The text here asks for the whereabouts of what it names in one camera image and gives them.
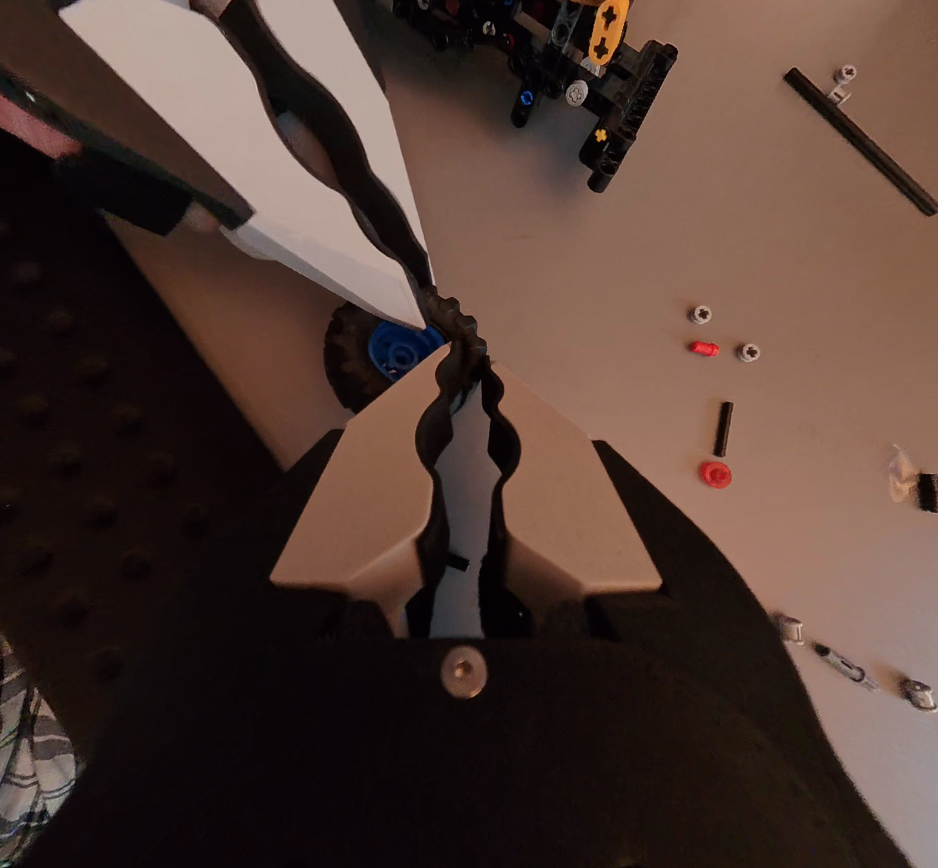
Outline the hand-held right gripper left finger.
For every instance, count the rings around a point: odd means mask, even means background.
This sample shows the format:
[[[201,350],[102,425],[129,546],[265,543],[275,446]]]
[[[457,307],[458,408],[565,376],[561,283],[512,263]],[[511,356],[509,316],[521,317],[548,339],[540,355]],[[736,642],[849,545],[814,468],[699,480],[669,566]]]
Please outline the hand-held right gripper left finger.
[[[432,501],[416,430],[450,355],[450,345],[439,347],[350,420],[272,570],[275,586],[341,593],[406,622],[406,604],[425,585],[417,538]]]

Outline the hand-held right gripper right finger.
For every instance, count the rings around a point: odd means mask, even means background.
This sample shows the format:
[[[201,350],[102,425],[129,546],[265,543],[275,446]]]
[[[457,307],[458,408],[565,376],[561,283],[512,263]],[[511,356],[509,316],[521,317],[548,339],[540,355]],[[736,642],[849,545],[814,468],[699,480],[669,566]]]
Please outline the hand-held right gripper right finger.
[[[479,572],[485,636],[530,636],[595,596],[656,592],[661,575],[593,440],[503,364],[480,383],[498,470]]]

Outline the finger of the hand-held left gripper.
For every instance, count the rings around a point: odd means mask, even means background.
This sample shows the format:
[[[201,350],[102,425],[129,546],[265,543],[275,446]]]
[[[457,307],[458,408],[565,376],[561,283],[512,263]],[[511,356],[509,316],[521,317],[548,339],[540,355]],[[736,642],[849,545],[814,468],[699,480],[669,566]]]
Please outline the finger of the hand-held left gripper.
[[[424,328],[428,256],[339,101],[255,0],[218,21],[166,0],[78,0],[67,27],[247,204],[223,235],[375,315]]]
[[[404,299],[427,300],[435,280],[426,241],[356,0],[228,0],[218,26],[275,114],[295,121],[280,134],[288,151],[399,268]]]

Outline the black rubber toy tyre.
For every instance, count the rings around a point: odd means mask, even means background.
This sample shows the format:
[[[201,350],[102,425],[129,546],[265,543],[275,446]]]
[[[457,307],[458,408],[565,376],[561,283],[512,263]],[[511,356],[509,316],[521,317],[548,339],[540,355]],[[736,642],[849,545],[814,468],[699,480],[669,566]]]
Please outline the black rubber toy tyre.
[[[457,378],[460,391],[452,405],[453,409],[458,409],[475,389],[477,373],[487,356],[488,345],[478,333],[475,318],[463,313],[457,299],[442,296],[433,285],[422,288],[421,295],[426,310],[425,328],[436,328],[446,337],[445,345],[462,345]],[[326,378],[340,404],[354,414],[360,413],[397,383],[386,379],[372,364],[368,354],[369,335],[382,320],[385,319],[346,301],[333,312],[325,332],[323,364]]]

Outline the person's left hand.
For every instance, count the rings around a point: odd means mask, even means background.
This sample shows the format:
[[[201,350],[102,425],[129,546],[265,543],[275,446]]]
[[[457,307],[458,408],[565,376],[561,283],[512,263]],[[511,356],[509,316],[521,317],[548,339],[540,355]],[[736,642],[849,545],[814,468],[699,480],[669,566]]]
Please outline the person's left hand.
[[[80,142],[42,122],[4,95],[1,96],[1,130],[53,160],[73,155],[82,148]]]

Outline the black studded mat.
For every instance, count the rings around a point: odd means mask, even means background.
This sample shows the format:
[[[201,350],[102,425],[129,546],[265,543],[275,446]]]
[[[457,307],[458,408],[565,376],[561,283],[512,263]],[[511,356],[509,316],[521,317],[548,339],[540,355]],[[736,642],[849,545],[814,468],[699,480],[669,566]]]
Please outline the black studded mat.
[[[103,220],[2,135],[2,633],[88,757],[139,658],[216,691],[272,633],[292,482]]]

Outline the dark grey toy pin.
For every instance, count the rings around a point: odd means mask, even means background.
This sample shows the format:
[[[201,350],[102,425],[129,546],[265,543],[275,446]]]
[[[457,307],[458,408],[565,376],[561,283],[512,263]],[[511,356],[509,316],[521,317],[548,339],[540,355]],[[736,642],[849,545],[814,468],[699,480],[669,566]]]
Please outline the dark grey toy pin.
[[[812,642],[811,648],[821,660],[851,682],[873,693],[880,690],[879,684],[865,668],[848,660],[838,651],[819,642]]]

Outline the clear plastic scrap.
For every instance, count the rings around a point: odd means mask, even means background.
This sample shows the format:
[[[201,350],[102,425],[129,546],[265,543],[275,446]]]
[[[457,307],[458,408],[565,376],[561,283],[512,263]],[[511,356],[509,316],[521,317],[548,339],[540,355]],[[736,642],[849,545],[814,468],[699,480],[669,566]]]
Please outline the clear plastic scrap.
[[[893,443],[892,457],[887,468],[888,491],[892,502],[917,501],[919,470],[908,453]]]

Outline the plaid shirt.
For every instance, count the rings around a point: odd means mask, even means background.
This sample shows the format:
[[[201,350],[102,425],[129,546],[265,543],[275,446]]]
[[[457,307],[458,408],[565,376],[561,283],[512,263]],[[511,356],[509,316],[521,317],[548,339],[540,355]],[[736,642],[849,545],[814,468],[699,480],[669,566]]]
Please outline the plaid shirt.
[[[14,866],[72,792],[74,747],[8,641],[1,638],[1,865]]]

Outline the long black toy axle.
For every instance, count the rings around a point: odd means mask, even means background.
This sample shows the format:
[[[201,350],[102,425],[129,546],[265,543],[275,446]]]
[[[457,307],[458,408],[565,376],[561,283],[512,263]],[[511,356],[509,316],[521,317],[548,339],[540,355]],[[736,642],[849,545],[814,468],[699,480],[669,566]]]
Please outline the long black toy axle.
[[[876,171],[927,217],[936,215],[936,199],[866,132],[840,111],[835,102],[816,87],[801,71],[791,68],[785,82],[810,108],[829,124],[849,145],[857,150]]]

